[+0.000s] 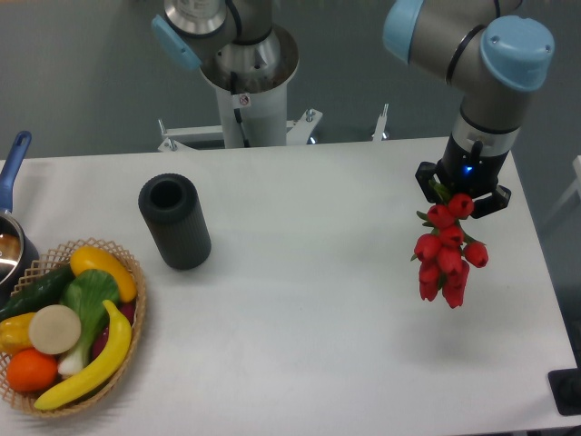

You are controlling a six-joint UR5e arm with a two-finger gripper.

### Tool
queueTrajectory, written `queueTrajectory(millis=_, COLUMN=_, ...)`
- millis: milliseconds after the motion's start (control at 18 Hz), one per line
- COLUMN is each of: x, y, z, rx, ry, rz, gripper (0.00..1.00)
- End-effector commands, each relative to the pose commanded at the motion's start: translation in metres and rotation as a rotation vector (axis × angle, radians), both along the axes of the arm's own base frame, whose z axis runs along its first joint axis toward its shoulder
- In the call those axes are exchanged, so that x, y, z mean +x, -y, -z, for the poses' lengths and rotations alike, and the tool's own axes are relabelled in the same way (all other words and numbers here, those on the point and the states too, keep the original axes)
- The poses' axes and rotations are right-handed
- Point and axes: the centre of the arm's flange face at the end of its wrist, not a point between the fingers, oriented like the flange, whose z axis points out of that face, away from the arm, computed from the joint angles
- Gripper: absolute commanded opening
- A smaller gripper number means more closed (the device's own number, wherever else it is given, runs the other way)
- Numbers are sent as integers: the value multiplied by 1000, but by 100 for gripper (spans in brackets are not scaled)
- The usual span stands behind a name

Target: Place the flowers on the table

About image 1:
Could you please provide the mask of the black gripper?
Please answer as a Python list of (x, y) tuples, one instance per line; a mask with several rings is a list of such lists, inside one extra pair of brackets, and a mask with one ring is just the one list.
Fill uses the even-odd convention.
[(437, 164), (421, 162), (415, 173), (426, 200), (429, 203), (448, 203), (450, 192), (467, 193), (473, 200), (474, 209), (470, 217), (474, 219), (507, 208), (512, 193), (498, 184), (498, 175), (507, 152), (494, 156), (483, 153), (484, 146), (474, 153), (471, 146), (465, 150), (451, 134)]

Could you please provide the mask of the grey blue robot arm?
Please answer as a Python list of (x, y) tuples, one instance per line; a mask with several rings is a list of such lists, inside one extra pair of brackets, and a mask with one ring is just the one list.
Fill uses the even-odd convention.
[[(545, 82), (555, 42), (539, 22), (516, 16), (516, 1), (398, 1), (382, 41), (461, 90), (442, 158), (416, 173), (430, 203), (445, 192), (472, 198), (472, 216), (507, 207), (498, 182), (531, 97)], [(200, 71), (215, 90), (225, 145), (286, 145), (287, 85), (298, 64), (292, 36), (273, 23), (269, 1), (168, 1), (152, 21), (166, 55)]]

